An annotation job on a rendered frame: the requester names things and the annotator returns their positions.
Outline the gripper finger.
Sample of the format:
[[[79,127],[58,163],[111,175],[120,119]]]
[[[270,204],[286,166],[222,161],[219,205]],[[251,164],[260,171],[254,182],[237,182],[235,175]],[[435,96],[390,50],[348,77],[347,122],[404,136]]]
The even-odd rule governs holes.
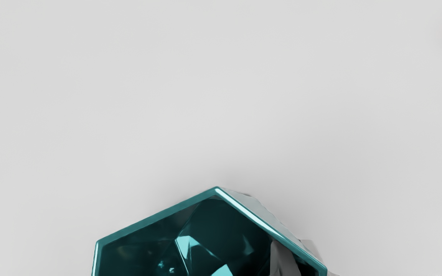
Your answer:
[[[270,245],[270,276],[302,276],[292,252],[277,240]]]

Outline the teal faceted mug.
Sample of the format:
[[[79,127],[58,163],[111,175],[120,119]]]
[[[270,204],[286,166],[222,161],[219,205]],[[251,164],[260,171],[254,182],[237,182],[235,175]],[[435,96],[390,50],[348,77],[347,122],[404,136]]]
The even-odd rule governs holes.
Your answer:
[[[335,276],[260,201],[219,186],[99,239],[91,276],[270,276],[273,240],[302,276]]]

